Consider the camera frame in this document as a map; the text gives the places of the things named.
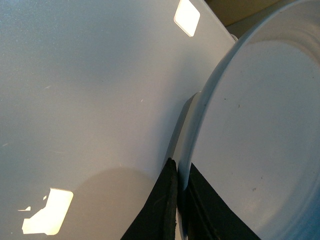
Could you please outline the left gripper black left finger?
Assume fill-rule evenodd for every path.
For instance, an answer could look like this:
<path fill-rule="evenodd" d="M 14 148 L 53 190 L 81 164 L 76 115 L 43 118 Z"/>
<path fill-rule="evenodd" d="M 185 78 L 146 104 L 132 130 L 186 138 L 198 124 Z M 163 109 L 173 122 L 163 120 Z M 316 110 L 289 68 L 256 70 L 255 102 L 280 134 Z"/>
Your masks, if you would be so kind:
<path fill-rule="evenodd" d="M 121 237 L 123 240 L 174 240 L 178 173 L 168 158 L 143 208 Z"/>

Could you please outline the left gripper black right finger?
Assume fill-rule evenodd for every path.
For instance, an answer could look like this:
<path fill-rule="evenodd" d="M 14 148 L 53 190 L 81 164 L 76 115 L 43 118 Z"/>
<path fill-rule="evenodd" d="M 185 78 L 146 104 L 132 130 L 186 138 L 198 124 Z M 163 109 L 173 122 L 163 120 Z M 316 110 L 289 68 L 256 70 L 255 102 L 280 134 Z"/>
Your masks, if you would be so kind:
<path fill-rule="evenodd" d="M 186 240 L 259 240 L 223 201 L 194 164 L 185 190 L 178 193 L 182 234 Z"/>

